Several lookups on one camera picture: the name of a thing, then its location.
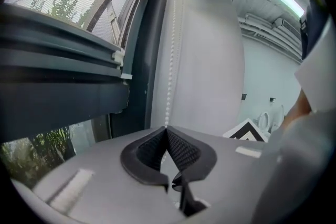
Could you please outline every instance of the air conditioner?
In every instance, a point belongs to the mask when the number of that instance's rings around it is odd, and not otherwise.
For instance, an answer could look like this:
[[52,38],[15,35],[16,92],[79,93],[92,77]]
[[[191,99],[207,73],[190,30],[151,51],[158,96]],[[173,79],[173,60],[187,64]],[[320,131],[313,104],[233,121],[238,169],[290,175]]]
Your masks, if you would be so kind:
[[282,18],[277,18],[273,23],[274,28],[278,28],[289,37],[291,37],[296,43],[301,44],[301,34],[295,29],[289,22]]

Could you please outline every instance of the person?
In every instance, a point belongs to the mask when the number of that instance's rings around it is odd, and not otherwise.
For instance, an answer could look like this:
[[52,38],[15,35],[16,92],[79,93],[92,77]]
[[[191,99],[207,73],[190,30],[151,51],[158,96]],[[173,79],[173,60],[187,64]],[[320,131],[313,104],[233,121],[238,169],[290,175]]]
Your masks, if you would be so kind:
[[[303,17],[300,18],[303,60],[312,51],[320,37],[328,14],[323,0],[310,0],[310,6],[307,8]],[[309,101],[301,89],[297,101],[285,116],[280,128],[285,130],[294,120],[308,115],[310,112],[311,107]]]

